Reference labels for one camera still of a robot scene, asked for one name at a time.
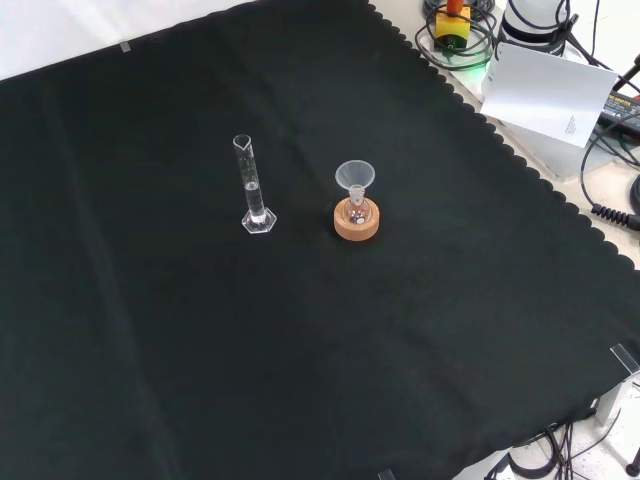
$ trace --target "funnel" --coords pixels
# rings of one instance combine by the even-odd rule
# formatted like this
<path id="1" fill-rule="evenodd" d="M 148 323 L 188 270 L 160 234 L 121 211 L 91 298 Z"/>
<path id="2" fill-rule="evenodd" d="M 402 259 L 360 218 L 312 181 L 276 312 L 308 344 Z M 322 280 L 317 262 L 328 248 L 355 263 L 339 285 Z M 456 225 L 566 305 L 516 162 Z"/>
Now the funnel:
<path id="1" fill-rule="evenodd" d="M 340 165 L 336 171 L 336 182 L 345 190 L 364 190 L 373 183 L 376 171 L 363 160 L 350 160 Z"/>

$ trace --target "electronic device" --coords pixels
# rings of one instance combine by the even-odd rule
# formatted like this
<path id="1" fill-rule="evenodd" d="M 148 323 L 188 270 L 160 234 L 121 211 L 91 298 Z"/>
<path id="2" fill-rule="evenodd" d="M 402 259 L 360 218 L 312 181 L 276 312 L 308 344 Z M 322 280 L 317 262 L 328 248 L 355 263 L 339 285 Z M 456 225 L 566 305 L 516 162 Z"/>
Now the electronic device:
<path id="1" fill-rule="evenodd" d="M 436 14 L 436 49 L 465 48 L 470 33 L 471 7 L 465 6 L 464 0 L 448 0 L 446 12 Z"/>
<path id="2" fill-rule="evenodd" d="M 508 0 L 498 42 L 561 56 L 577 20 L 577 15 L 571 17 L 569 1 L 558 4 L 558 0 Z"/>
<path id="3" fill-rule="evenodd" d="M 608 127 L 619 120 L 640 113 L 640 102 L 622 95 L 616 91 L 611 92 L 607 102 L 604 104 L 598 125 Z M 633 117 L 614 126 L 613 132 L 619 132 L 624 135 L 640 141 L 640 117 Z"/>

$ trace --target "cable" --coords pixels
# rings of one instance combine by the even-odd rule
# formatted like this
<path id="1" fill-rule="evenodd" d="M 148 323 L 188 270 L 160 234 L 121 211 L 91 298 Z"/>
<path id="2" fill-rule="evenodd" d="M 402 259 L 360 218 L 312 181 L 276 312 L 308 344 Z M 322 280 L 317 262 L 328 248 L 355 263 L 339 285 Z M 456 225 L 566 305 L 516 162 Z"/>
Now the cable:
<path id="1" fill-rule="evenodd" d="M 573 45 L 582 54 L 582 56 L 587 60 L 587 62 L 589 62 L 590 65 L 594 65 L 596 67 L 602 67 L 602 68 L 604 68 L 606 70 L 611 70 L 610 67 L 608 67 L 607 65 L 602 63 L 600 60 L 595 58 L 593 55 L 590 55 L 589 52 L 587 52 L 584 49 L 584 47 L 580 44 L 580 42 L 578 41 L 578 39 L 575 37 L 575 35 L 573 33 L 569 33 L 569 35 L 567 36 L 567 41 L 571 45 Z M 618 76 L 618 79 L 621 82 L 625 83 L 626 85 L 629 85 L 636 92 L 640 93 L 640 88 L 635 86 L 633 83 L 631 83 L 629 80 L 624 78 L 622 75 L 618 75 L 618 74 L 616 74 L 616 75 Z"/>
<path id="2" fill-rule="evenodd" d="M 636 166 L 639 166 L 640 162 L 638 162 L 638 159 L 633 155 L 633 153 L 631 152 L 627 144 L 624 143 L 624 137 L 622 136 L 622 133 L 618 134 L 618 143 L 620 144 L 622 149 L 625 151 L 625 153 L 629 155 L 629 158 L 631 158 L 631 161 L 633 162 L 633 164 Z"/>
<path id="3" fill-rule="evenodd" d="M 524 478 L 536 480 L 544 478 L 551 472 L 553 472 L 553 469 L 556 468 L 556 465 L 558 465 L 558 462 L 560 460 L 558 442 L 556 441 L 556 437 L 554 436 L 551 428 L 547 428 L 545 430 L 544 438 L 549 441 L 552 452 L 551 458 L 549 459 L 547 464 L 543 465 L 540 468 L 524 468 L 518 465 L 513 459 L 513 456 L 509 453 L 509 466 L 511 467 L 511 470 L 513 470 L 513 473 Z"/>
<path id="4" fill-rule="evenodd" d="M 604 440 L 609 436 L 609 434 L 611 433 L 611 430 L 613 430 L 613 427 L 615 427 L 616 423 L 618 422 L 618 419 L 620 418 L 620 413 L 622 413 L 622 409 L 618 410 L 618 414 L 616 415 L 616 419 L 613 421 L 613 423 L 611 424 L 611 426 L 609 427 L 609 429 L 607 430 L 607 433 L 605 433 L 602 438 L 600 440 L 598 440 L 596 443 L 594 443 L 593 445 L 591 445 L 588 448 L 585 448 L 584 450 L 582 450 L 579 453 L 576 453 L 575 455 L 571 456 L 570 459 L 576 459 L 578 458 L 580 455 L 584 455 L 585 453 L 587 453 L 589 450 L 593 449 L 594 447 L 596 447 L 597 445 L 600 445 L 602 442 L 604 442 Z"/>
<path id="5" fill-rule="evenodd" d="M 497 25 L 498 19 L 491 13 L 495 7 L 495 0 L 475 0 L 474 3 L 465 3 L 465 6 L 471 7 L 471 18 L 467 18 L 460 14 L 448 13 L 446 8 L 443 8 L 443 6 L 440 5 L 439 1 L 424 0 L 422 4 L 426 24 L 416 32 L 415 44 L 418 47 L 418 50 L 420 50 L 420 53 L 422 53 L 427 60 L 444 70 L 459 71 L 486 65 L 491 60 L 493 49 L 497 44 L 497 39 L 493 35 L 493 29 Z M 435 23 L 438 13 L 445 13 L 450 17 L 461 18 L 465 22 L 470 23 L 471 30 L 481 33 L 480 40 L 470 47 L 464 48 L 453 48 L 450 45 L 445 45 L 436 38 L 432 30 L 432 25 Z M 438 46 L 444 49 L 445 57 L 475 57 L 484 54 L 484 58 L 481 61 L 471 62 L 465 65 L 446 65 L 442 63 L 439 58 L 433 55 L 433 53 L 429 52 L 422 46 L 422 43 L 420 42 L 420 34 L 425 30 L 433 40 L 434 47 Z M 482 44 L 484 44 L 484 47 L 481 50 L 473 51 L 476 47 Z"/>
<path id="6" fill-rule="evenodd" d="M 612 123 L 601 132 L 596 133 L 596 138 L 591 141 L 591 145 L 589 145 L 589 148 L 584 154 L 584 158 L 582 159 L 582 164 L 580 165 L 580 187 L 582 188 L 582 193 L 584 194 L 585 198 L 592 206 L 591 213 L 598 215 L 599 217 L 602 217 L 605 220 L 608 220 L 612 223 L 616 223 L 618 225 L 627 227 L 631 230 L 640 231 L 640 215 L 633 215 L 633 214 L 620 212 L 618 210 L 613 210 L 611 208 L 607 208 L 603 205 L 595 203 L 589 196 L 589 193 L 587 192 L 587 187 L 584 183 L 584 167 L 587 164 L 587 159 L 589 158 L 589 154 L 591 153 L 591 150 L 593 150 L 593 147 L 595 147 L 598 141 L 602 140 L 602 137 L 606 133 L 610 132 L 612 129 L 626 122 L 627 120 L 630 120 L 636 117 L 640 117 L 640 112 L 627 115 L 626 117 L 621 118 L 617 122 Z"/>
<path id="7" fill-rule="evenodd" d="M 591 56 L 596 54 L 596 35 L 598 34 L 598 13 L 600 12 L 600 0 L 596 2 L 596 15 L 593 19 L 593 41 L 591 43 Z"/>

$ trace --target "white table surface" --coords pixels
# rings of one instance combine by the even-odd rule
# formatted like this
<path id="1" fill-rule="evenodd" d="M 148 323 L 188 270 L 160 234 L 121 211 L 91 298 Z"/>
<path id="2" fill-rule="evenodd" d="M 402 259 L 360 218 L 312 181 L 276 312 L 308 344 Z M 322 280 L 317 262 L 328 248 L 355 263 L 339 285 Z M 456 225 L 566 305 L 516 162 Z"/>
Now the white table surface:
<path id="1" fill-rule="evenodd" d="M 422 0 L 370 0 L 370 3 L 375 5 L 384 18 L 390 20 L 413 43 L 416 31 L 424 25 L 421 14 Z M 497 0 L 497 3 L 504 7 L 506 0 Z M 580 15 L 574 33 L 583 46 L 590 50 L 595 0 L 574 0 L 572 6 Z M 640 24 L 640 0 L 601 0 L 596 58 L 620 74 L 631 68 L 633 60 L 640 54 L 638 24 Z M 441 73 L 453 85 L 456 93 L 462 95 L 476 111 L 480 110 L 480 103 L 462 83 L 449 72 L 441 71 Z M 623 89 L 621 93 L 633 95 L 633 91 L 629 89 Z M 636 269 L 640 269 L 640 233 L 618 227 L 592 215 L 591 206 L 584 198 L 577 180 L 561 183 L 551 179 L 546 173 L 547 170 L 536 162 L 535 158 L 504 126 L 497 121 L 489 121 L 496 126 L 498 133 L 514 148 L 517 155 L 524 157 L 530 167 L 540 172 L 541 178 L 549 180 L 554 189 L 567 197 L 568 202 L 575 204 L 581 213 L 587 215 L 592 220 L 593 226 L 604 233 L 605 239 L 613 243 L 620 254 L 629 257 Z M 629 190 L 638 174 L 640 171 L 616 161 L 587 174 L 585 183 L 595 202 L 632 213 Z"/>

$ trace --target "table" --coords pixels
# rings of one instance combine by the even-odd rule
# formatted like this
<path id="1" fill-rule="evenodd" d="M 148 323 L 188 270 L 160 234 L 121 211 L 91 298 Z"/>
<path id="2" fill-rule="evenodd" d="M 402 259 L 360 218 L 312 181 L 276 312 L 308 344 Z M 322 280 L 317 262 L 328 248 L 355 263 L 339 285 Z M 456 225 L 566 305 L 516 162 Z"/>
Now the table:
<path id="1" fill-rule="evenodd" d="M 450 480 L 624 377 L 630 265 L 363 2 L 131 46 L 0 89 L 0 476 Z M 240 132 L 278 215 L 259 238 Z M 354 157 L 363 245 L 331 226 Z"/>

